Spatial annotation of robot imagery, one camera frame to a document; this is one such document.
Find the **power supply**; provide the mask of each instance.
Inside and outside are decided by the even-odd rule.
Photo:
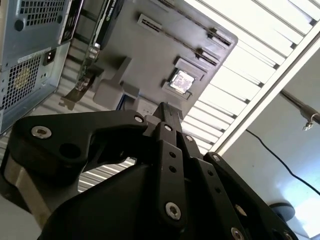
[[[58,87],[82,2],[1,0],[0,134]]]

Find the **black plastic part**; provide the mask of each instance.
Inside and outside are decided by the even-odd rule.
[[[168,123],[177,132],[182,133],[181,119],[182,112],[177,108],[162,102],[155,110],[153,116],[159,118],[162,122]]]
[[[234,205],[239,205],[246,213],[247,230],[250,232],[252,239],[275,239],[274,233],[286,239],[285,231],[290,233],[293,239],[296,239],[293,237],[295,234],[288,226],[264,203],[221,156],[214,152],[208,152],[203,159],[214,166],[231,202]]]
[[[90,44],[90,39],[80,35],[79,33],[74,33],[73,37],[77,40],[79,40],[80,42],[83,42],[84,44]]]
[[[316,24],[317,24],[317,20],[315,20],[315,19],[311,19],[311,21],[309,22],[309,24],[312,26],[312,27],[314,27]]]
[[[274,204],[271,204],[269,207],[284,222],[288,222],[296,214],[294,207],[290,203],[287,203],[287,202],[274,203]]]
[[[86,18],[90,19],[91,21],[93,21],[95,23],[98,21],[98,17],[96,15],[94,15],[93,13],[91,13],[91,12],[85,10],[85,9],[82,9],[80,14],[82,16],[85,16]]]
[[[72,39],[73,34],[75,32],[79,15],[80,15],[80,10],[81,6],[83,4],[84,0],[73,0],[70,6],[69,14],[66,20],[66,25],[62,34],[62,39],[61,39],[61,44],[69,41]]]
[[[25,27],[25,24],[22,20],[18,19],[14,23],[14,29],[17,30],[18,32],[21,32]]]
[[[219,155],[196,158],[194,140],[168,122],[159,119],[154,126],[137,121],[137,116],[143,119],[134,111],[45,115],[25,117],[14,125],[0,168],[5,185],[0,191],[26,209],[17,189],[4,180],[10,155],[33,176],[43,201],[55,204],[39,240],[234,240],[241,239],[239,233],[245,240],[285,239],[285,233],[297,240]],[[35,126],[49,128],[51,137],[34,137]],[[77,186],[81,172],[126,157],[137,159],[135,165],[71,199],[63,198],[63,190]],[[167,213],[167,203],[179,207],[179,219]]]
[[[296,47],[297,47],[297,46],[298,46],[298,45],[297,45],[296,43],[294,43],[294,42],[293,42],[293,43],[291,44],[290,48],[292,48],[292,49],[296,49]]]
[[[56,54],[57,54],[57,49],[53,49],[47,52],[43,58],[43,66],[47,66],[50,63],[53,63],[55,61]]]
[[[8,149],[21,166],[67,185],[77,179],[91,160],[90,147],[99,139],[103,137],[105,143],[119,144],[124,133],[142,134],[148,124],[136,121],[138,115],[135,111],[101,111],[25,117],[13,126]],[[31,129],[35,126],[49,128],[52,136],[48,139],[34,137]],[[66,144],[79,149],[80,153],[63,155],[61,147]],[[107,159],[97,161],[101,165],[108,164]]]
[[[122,10],[125,0],[113,0],[107,4],[106,17],[97,36],[96,42],[104,49],[108,44],[112,31],[116,25],[117,18]]]

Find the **bolt head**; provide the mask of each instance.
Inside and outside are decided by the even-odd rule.
[[[192,142],[194,141],[191,136],[188,136],[188,135],[187,135],[185,138],[186,138],[190,143],[192,143]]]
[[[235,227],[231,228],[231,234],[235,240],[244,240],[245,237],[242,233]]]
[[[212,155],[213,159],[216,161],[216,162],[220,162],[220,158],[216,155]]]
[[[35,126],[31,129],[31,134],[38,139],[48,139],[51,137],[52,132],[45,126]]]
[[[143,122],[144,122],[144,120],[143,120],[141,117],[139,117],[139,116],[135,116],[134,119],[135,119],[138,123],[143,123]]]
[[[173,220],[178,221],[181,218],[180,208],[173,202],[168,202],[165,205],[165,212]]]
[[[289,233],[287,233],[286,231],[284,232],[284,235],[285,235],[286,240],[293,240],[292,236]]]
[[[172,128],[169,125],[164,125],[164,128],[167,129],[168,131],[172,131]]]

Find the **metal screw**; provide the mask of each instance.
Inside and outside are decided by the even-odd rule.
[[[139,123],[143,123],[144,122],[144,120],[139,116],[135,116],[134,119]]]
[[[189,142],[191,142],[191,143],[194,141],[193,138],[190,137],[190,136],[188,136],[188,135],[187,135],[185,138],[186,138]]]
[[[218,156],[212,155],[212,157],[214,158],[214,160],[215,160],[216,162],[220,162],[220,158],[219,158]]]
[[[292,236],[289,233],[287,233],[286,231],[284,232],[284,235],[285,235],[285,239],[293,240]]]
[[[164,125],[164,128],[167,129],[168,131],[172,131],[172,128],[169,125]]]
[[[177,220],[177,221],[180,220],[181,218],[180,208],[173,202],[168,202],[165,205],[165,211],[166,211],[166,214],[168,214],[168,216],[173,220]]]
[[[235,209],[236,209],[241,215],[247,217],[247,214],[246,214],[245,210],[243,210],[242,207],[240,207],[240,206],[237,205],[237,204],[236,204],[234,207],[235,207]]]
[[[38,139],[48,139],[51,137],[52,132],[45,126],[35,126],[32,128],[31,134]]]
[[[242,233],[235,227],[231,228],[231,234],[235,240],[244,240],[245,237]]]

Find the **mounting hole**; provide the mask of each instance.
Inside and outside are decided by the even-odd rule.
[[[220,190],[220,188],[218,188],[218,187],[215,187],[214,190],[215,190],[218,194],[221,193],[221,190]]]
[[[57,23],[58,24],[60,24],[60,23],[62,23],[62,19],[63,19],[63,17],[60,15],[60,16],[58,16],[58,18],[57,18]]]
[[[59,148],[59,152],[67,159],[76,159],[81,155],[80,148],[72,143],[62,144]]]
[[[169,154],[170,154],[170,156],[172,157],[172,158],[176,158],[177,156],[171,151],[171,152],[169,152]]]
[[[177,172],[177,169],[174,166],[169,166],[169,169],[171,172],[173,172],[174,174]]]
[[[18,32],[21,32],[25,27],[25,24],[23,21],[21,21],[20,19],[15,21],[14,23],[14,29],[17,30]]]

